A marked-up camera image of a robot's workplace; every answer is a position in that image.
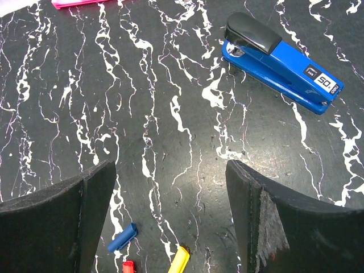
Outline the blue stapler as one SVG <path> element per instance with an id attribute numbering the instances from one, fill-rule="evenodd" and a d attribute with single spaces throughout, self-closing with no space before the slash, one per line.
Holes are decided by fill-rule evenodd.
<path id="1" fill-rule="evenodd" d="M 229 15 L 224 37 L 226 61 L 315 114 L 323 114 L 344 88 L 324 68 L 244 12 Z"/>

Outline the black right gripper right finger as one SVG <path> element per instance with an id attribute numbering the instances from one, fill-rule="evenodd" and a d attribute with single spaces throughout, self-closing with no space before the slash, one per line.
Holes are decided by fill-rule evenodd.
<path id="1" fill-rule="evenodd" d="M 243 272 L 363 271 L 363 210 L 311 198 L 239 160 L 225 176 Z"/>

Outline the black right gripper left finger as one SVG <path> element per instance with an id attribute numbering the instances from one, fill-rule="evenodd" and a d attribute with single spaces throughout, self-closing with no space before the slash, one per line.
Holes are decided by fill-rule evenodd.
<path id="1" fill-rule="evenodd" d="M 1 272 L 91 272 L 115 162 L 1 203 Z"/>

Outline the yellow pen cap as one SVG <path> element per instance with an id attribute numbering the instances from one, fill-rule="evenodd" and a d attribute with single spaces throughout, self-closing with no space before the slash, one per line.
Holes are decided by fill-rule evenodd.
<path id="1" fill-rule="evenodd" d="M 177 253 L 169 267 L 168 273 L 183 273 L 190 259 L 190 253 L 187 247 L 179 246 Z"/>

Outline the blue pen cap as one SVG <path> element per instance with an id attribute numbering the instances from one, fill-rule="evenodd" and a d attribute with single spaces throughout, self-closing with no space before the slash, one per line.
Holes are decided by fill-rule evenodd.
<path id="1" fill-rule="evenodd" d="M 107 250 L 112 253 L 115 251 L 119 251 L 123 249 L 129 242 L 134 239 L 138 234 L 138 229 L 136 224 L 129 224 L 122 233 L 115 237 L 109 245 L 107 246 Z"/>

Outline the red pen cap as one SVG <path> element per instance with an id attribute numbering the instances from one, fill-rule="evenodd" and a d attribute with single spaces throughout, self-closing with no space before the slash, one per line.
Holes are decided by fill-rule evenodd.
<path id="1" fill-rule="evenodd" d="M 132 260 L 123 262 L 122 265 L 123 273 L 135 273 L 135 264 Z"/>

